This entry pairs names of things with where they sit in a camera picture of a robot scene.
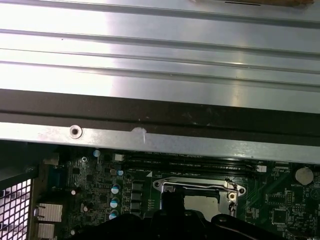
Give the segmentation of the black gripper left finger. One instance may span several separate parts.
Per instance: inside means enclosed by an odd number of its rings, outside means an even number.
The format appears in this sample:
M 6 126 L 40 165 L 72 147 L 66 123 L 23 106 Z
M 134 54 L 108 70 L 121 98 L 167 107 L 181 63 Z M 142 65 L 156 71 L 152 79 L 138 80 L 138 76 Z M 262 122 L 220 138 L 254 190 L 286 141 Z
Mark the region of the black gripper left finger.
M 94 227 L 96 240 L 173 240 L 174 193 L 161 194 L 160 210 L 141 219 L 127 213 Z

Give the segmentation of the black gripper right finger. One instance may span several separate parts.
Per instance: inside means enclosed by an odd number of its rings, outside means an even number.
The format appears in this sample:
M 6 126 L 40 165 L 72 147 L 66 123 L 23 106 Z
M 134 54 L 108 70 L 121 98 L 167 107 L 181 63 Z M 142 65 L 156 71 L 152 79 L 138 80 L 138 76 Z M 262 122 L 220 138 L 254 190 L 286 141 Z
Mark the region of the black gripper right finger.
M 207 221 L 193 210 L 186 210 L 184 195 L 172 193 L 173 233 L 186 240 L 284 240 L 273 232 L 227 214 L 218 214 Z

